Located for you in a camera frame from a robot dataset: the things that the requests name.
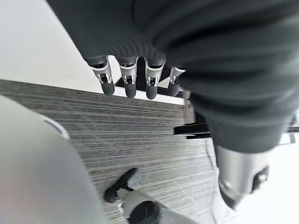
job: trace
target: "striped carpet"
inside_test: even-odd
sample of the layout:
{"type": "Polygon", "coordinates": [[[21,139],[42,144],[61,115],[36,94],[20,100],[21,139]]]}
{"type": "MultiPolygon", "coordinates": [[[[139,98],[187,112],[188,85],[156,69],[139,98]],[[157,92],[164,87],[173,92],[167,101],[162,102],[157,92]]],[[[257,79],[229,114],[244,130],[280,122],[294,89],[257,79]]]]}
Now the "striped carpet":
{"type": "MultiPolygon", "coordinates": [[[[143,177],[137,189],[201,224],[235,223],[217,189],[210,139],[172,135],[184,123],[181,105],[0,80],[0,94],[63,125],[99,198],[130,168],[143,177]]],[[[109,224],[126,223],[105,203],[109,224]]]]}

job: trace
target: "cable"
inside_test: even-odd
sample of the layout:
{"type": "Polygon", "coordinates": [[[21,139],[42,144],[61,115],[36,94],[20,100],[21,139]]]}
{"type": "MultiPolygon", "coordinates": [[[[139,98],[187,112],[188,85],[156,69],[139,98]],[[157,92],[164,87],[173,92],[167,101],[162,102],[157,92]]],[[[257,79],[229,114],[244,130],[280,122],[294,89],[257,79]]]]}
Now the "cable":
{"type": "MultiPolygon", "coordinates": [[[[212,157],[210,155],[209,148],[208,148],[208,140],[206,141],[206,154],[209,158],[210,164],[211,164],[212,169],[214,170],[214,172],[216,174],[216,179],[217,179],[218,178],[217,167],[215,167],[215,165],[212,161],[212,157]]],[[[217,182],[215,182],[214,187],[213,187],[213,191],[212,191],[212,195],[211,195],[211,199],[210,199],[210,210],[211,210],[211,216],[212,216],[212,219],[213,219],[214,223],[215,224],[220,224],[220,222],[217,221],[217,219],[216,219],[216,215],[214,214],[214,203],[215,203],[216,192],[217,192],[217,182]]]]}

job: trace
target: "black fabric sleeve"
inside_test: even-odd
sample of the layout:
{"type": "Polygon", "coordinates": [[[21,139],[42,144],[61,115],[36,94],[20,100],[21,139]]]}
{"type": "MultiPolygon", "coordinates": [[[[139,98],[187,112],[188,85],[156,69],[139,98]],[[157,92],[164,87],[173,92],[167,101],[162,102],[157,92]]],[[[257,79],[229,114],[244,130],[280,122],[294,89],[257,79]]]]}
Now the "black fabric sleeve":
{"type": "Polygon", "coordinates": [[[299,107],[299,1],[175,1],[144,29],[216,144],[262,152],[299,107]]]}

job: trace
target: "black base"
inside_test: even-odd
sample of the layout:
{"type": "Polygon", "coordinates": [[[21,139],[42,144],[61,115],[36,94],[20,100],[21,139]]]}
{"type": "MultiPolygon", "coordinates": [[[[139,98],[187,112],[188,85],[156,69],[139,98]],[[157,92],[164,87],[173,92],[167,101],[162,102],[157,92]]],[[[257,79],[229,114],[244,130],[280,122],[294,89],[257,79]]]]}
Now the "black base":
{"type": "Polygon", "coordinates": [[[118,198],[117,191],[120,188],[130,190],[140,181],[142,173],[137,169],[133,168],[122,175],[116,183],[109,187],[104,193],[104,199],[108,203],[114,203],[118,198]]]}

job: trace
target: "floor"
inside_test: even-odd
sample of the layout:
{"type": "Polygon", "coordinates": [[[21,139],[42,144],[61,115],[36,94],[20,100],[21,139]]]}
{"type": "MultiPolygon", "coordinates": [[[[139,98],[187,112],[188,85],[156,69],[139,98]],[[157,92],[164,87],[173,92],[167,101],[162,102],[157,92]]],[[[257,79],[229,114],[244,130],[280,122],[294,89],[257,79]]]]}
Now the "floor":
{"type": "MultiPolygon", "coordinates": [[[[0,94],[62,124],[85,163],[99,198],[130,168],[137,189],[201,224],[235,223],[217,189],[210,139],[172,135],[184,123],[181,105],[0,80],[0,94]]],[[[122,224],[116,204],[105,203],[109,224],[122,224]]]]}

